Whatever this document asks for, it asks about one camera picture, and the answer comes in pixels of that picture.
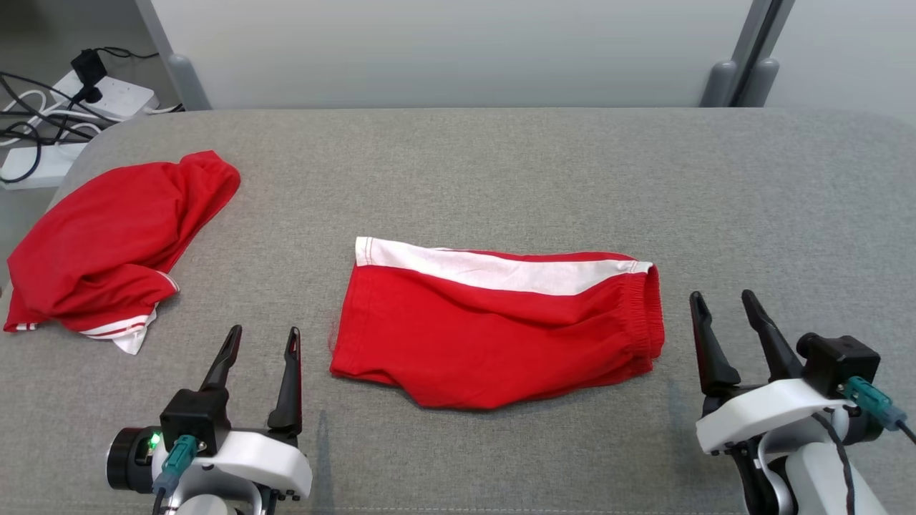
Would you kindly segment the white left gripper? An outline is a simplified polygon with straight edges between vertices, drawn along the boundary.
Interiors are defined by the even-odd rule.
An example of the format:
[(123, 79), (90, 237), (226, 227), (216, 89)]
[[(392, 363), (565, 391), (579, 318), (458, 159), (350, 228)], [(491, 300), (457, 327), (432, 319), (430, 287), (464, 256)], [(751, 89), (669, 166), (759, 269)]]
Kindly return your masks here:
[[(243, 327), (234, 325), (220, 346), (200, 391), (225, 389), (235, 365)], [(268, 432), (276, 438), (297, 438), (302, 431), (301, 333), (289, 329), (277, 404), (268, 415)], [(125, 428), (106, 454), (106, 479), (115, 490), (155, 494), (154, 481), (167, 460), (160, 428)], [(308, 457), (295, 446), (265, 431), (230, 431), (215, 456), (198, 454), (182, 473), (165, 501), (190, 501), (219, 496), (223, 501), (304, 501), (311, 495)]]

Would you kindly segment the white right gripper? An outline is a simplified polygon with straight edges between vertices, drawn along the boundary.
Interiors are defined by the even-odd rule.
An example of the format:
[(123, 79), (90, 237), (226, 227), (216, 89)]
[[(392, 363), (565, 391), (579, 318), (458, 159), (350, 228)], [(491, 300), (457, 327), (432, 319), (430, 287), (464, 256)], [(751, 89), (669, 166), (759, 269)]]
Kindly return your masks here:
[(802, 377), (804, 366), (756, 294), (743, 290), (741, 300), (749, 325), (758, 333), (769, 369), (769, 384), (739, 386), (739, 372), (730, 365), (712, 328), (713, 317), (700, 291), (689, 298), (691, 326), (701, 392), (706, 396), (696, 436), (706, 454), (724, 452), (763, 433), (798, 423), (825, 408), (851, 408), (846, 398), (815, 391)]

